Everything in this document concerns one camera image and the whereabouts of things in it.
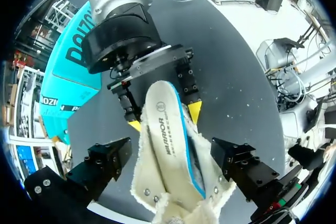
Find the shoe insole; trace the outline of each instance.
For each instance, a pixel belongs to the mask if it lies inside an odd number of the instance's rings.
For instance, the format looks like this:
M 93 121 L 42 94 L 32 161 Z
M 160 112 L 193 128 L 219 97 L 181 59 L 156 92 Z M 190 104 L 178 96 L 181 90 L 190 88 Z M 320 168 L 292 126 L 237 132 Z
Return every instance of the shoe insole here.
M 174 86 L 166 81 L 151 85 L 146 94 L 145 111 L 152 146 L 167 192 L 193 209 L 205 198 L 196 171 L 191 142 L 188 141 L 182 105 Z

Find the white fabric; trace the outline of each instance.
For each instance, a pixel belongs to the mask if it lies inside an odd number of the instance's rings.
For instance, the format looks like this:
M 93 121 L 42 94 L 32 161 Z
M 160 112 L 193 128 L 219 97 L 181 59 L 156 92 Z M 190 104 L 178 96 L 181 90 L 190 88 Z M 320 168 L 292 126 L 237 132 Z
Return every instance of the white fabric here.
M 160 81 L 156 83 L 156 85 L 158 84 L 167 88 L 166 82 Z M 167 92 L 164 92 L 164 88 L 162 89 L 162 95 L 167 95 Z M 191 194 L 190 197 L 192 198 L 188 201 L 194 201 L 195 204 L 193 209 L 188 209 L 188 207 L 185 207 L 187 204 L 181 202 L 181 199 L 177 199 L 176 196 L 165 189 L 161 176 L 165 171 L 160 170 L 158 159 L 151 144 L 146 106 L 147 104 L 144 106 L 141 116 L 139 157 L 134 169 L 131 194 L 145 208 L 155 213 L 152 223 L 218 223 L 220 210 L 232 195 L 236 184 L 223 178 L 221 169 L 211 157 L 211 143 L 197 132 L 196 125 L 192 123 L 189 114 L 183 109 L 187 134 L 191 137 L 198 155 L 206 194 L 204 200 Z M 154 201 L 155 196 L 159 199 L 157 203 Z

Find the bolt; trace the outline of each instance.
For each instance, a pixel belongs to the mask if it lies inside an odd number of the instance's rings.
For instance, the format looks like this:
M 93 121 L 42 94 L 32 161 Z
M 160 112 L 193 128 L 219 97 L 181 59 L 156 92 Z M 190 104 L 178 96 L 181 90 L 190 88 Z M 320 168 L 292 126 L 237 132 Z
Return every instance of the bolt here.
M 146 196 L 149 196 L 149 194 L 151 194 L 151 191 L 149 191 L 149 189 L 145 189 L 144 193 Z
M 51 182 L 48 179 L 43 180 L 43 185 L 44 186 L 50 186 Z
M 42 192 L 42 188 L 40 186 L 35 186 L 34 191 L 35 193 L 40 194 Z

